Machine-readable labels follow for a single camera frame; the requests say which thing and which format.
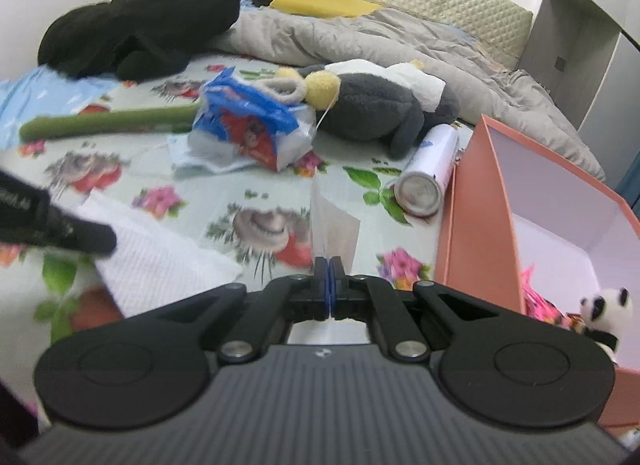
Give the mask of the pink cardboard box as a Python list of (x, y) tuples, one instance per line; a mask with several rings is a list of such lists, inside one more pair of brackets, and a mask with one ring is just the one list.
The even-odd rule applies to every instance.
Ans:
[[(496, 308), (442, 355), (460, 407), (526, 430), (638, 423), (639, 221), (606, 185), (484, 118), (448, 186), (435, 281)], [(614, 364), (579, 311), (621, 287), (634, 314)]]

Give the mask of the black garment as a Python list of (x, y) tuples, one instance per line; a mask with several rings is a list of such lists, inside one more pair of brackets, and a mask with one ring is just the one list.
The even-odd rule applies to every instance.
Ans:
[[(271, 0), (250, 0), (268, 6)], [(113, 75), (142, 82), (178, 74), (228, 32), (241, 0), (110, 0), (57, 18), (44, 33), (40, 65), (70, 77)]]

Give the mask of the green massage brush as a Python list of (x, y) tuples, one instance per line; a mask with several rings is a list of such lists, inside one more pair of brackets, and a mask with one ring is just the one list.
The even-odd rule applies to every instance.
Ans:
[(30, 143), (105, 133), (189, 131), (199, 109), (198, 104), (192, 104), (65, 116), (39, 116), (20, 128), (20, 138)]

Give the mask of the translucent white pouch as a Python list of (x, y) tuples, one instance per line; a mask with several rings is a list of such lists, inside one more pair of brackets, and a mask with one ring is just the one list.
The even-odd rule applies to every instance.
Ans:
[(322, 193), (320, 178), (314, 176), (310, 194), (312, 257), (340, 258), (345, 272), (352, 271), (359, 232), (360, 220), (333, 204)]

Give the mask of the yellow pillow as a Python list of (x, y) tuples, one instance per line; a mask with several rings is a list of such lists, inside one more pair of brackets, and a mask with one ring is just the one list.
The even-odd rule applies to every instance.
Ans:
[(357, 17), (381, 9), (366, 0), (272, 0), (269, 6), (287, 14), (317, 18)]

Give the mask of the grey bedside cabinet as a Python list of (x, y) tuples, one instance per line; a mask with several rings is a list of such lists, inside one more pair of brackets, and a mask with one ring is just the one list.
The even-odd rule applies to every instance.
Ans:
[(542, 0), (518, 67), (579, 128), (620, 38), (638, 47), (639, 0)]

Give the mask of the small panda plush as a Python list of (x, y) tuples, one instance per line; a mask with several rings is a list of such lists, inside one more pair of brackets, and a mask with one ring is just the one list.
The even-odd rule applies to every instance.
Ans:
[(580, 317), (585, 335), (616, 364), (616, 352), (629, 326), (634, 306), (628, 289), (602, 289), (599, 294), (580, 300)]

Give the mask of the blue tissue pack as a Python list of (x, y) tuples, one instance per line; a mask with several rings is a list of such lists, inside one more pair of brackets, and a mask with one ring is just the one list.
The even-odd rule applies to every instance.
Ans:
[(201, 106), (186, 144), (213, 172), (256, 162), (279, 172), (311, 151), (316, 111), (298, 76), (242, 81), (232, 68), (201, 87)]

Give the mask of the beige quilted duvet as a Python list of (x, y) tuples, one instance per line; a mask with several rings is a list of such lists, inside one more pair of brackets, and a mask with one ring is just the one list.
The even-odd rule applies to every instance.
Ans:
[(244, 10), (229, 30), (207, 44), (214, 50), (291, 66), (352, 58), (381, 66), (419, 61), (454, 92), (464, 121), (477, 124), (482, 116), (495, 118), (598, 180), (605, 178), (597, 157), (532, 76), (503, 68), (455, 32), (404, 12), (382, 9), (325, 20), (270, 8)]

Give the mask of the white spray can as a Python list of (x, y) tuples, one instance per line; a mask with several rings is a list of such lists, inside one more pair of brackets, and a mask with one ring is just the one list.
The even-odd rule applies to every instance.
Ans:
[(400, 208), (414, 217), (431, 217), (444, 203), (459, 150), (458, 130), (450, 125), (432, 128), (394, 184)]

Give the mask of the grey penguin plush toy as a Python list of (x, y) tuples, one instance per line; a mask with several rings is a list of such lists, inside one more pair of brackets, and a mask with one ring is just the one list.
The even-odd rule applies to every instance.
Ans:
[(281, 67), (255, 86), (282, 104), (309, 105), (318, 127), (332, 136), (382, 143), (392, 159), (405, 157), (432, 128), (452, 124), (460, 113), (454, 90), (419, 61), (383, 67), (353, 58)]

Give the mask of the white paper towel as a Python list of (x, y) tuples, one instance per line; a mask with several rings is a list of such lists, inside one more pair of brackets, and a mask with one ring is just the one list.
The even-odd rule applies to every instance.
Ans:
[(94, 265), (120, 313), (134, 317), (235, 281), (239, 263), (201, 248), (145, 212), (93, 191), (76, 212), (109, 225), (117, 237), (112, 255)]

